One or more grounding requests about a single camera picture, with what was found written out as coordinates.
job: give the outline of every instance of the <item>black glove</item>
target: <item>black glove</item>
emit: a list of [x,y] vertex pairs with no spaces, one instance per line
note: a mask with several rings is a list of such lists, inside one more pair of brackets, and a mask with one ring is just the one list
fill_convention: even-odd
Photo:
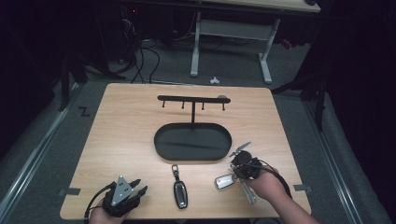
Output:
[[[140,183],[140,179],[131,182],[129,185],[134,189]],[[115,189],[112,189],[106,193],[103,199],[102,207],[103,209],[112,217],[122,217],[123,215],[130,212],[132,209],[136,208],[140,204],[140,198],[146,194],[148,187],[145,186],[137,192],[137,194],[132,198],[126,198],[116,206],[111,205]]]

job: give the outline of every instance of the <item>gray carpet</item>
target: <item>gray carpet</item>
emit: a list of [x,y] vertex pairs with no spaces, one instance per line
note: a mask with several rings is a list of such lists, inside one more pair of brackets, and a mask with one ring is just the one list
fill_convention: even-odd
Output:
[[[216,77],[220,81],[220,86],[274,89],[294,79],[309,50],[308,46],[287,50],[282,46],[274,45],[268,58],[273,84],[266,85],[263,82],[256,53],[243,49],[232,50],[233,47],[233,45],[223,45],[216,50],[203,49],[199,76],[192,78],[190,77],[191,46],[175,45],[170,48],[158,44],[152,49],[159,53],[161,60],[152,79],[156,82],[211,85],[210,79]],[[254,51],[257,47],[253,44],[251,48]],[[148,82],[149,74],[157,63],[157,56],[149,50],[143,52],[145,64],[141,74]],[[120,65],[112,63],[111,67],[116,69],[120,68]],[[130,82],[135,73],[135,68],[125,73],[127,79],[122,82]],[[64,201],[60,191],[67,189],[70,184],[105,87],[110,82],[117,80],[90,75],[88,83],[68,107],[64,121],[49,145],[47,155],[22,194],[8,223],[81,223],[81,221],[60,218],[59,212]],[[135,82],[139,83],[141,79],[138,78]],[[58,114],[59,87],[55,91],[57,98],[32,123],[0,163],[2,198],[7,195],[18,172]],[[307,193],[312,215],[321,223],[349,223],[326,166],[316,129],[311,123],[311,117],[306,112],[304,103],[296,93],[298,92],[287,91],[275,95],[275,100],[303,183],[312,189]],[[89,116],[81,116],[82,107],[86,107],[85,114]],[[326,99],[323,123],[324,135],[360,209],[362,222],[390,223],[347,144],[342,128],[332,111],[330,99]]]

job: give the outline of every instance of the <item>black key fob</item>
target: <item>black key fob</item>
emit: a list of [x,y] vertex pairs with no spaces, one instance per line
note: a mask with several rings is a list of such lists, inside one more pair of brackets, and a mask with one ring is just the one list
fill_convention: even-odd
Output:
[[175,182],[174,191],[175,191],[175,200],[178,208],[180,209],[186,208],[187,205],[189,204],[189,200],[187,197],[187,189],[183,181]]
[[183,181],[178,178],[178,168],[177,165],[172,165],[172,171],[174,173],[176,182],[174,184],[174,194],[175,200],[178,208],[186,208],[189,204],[189,199],[187,197],[187,189]]

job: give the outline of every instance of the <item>table surface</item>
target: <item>table surface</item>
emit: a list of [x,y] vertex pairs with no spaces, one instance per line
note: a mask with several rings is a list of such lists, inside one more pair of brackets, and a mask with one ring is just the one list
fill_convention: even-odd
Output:
[[[288,182],[293,199],[308,213],[309,202],[290,151],[272,93],[265,88],[109,84],[78,162],[70,188],[79,195],[66,195],[61,210],[64,219],[82,219],[93,195],[119,175],[131,182],[142,179],[137,189],[148,186],[141,204],[129,219],[278,217],[274,208],[258,198],[250,205],[240,183],[217,190],[216,177],[229,174],[231,158],[219,161],[167,161],[154,146],[154,134],[164,124],[191,121],[191,103],[158,101],[158,95],[218,97],[225,105],[196,106],[195,122],[213,122],[225,127],[233,143],[230,152],[250,140],[245,148],[253,157],[273,165]],[[189,206],[178,209],[173,193],[172,164],[178,165],[185,183]],[[99,196],[95,204],[103,198]]]
[[301,12],[320,12],[318,4],[309,6],[304,0],[203,0],[203,2],[241,5],[245,7],[265,7]]

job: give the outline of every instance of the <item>black oval tray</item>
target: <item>black oval tray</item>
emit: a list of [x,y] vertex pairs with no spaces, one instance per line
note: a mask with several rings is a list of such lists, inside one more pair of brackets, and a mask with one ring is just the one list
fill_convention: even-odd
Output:
[[157,153],[169,161],[220,160],[232,142],[227,129],[216,123],[169,123],[154,136]]

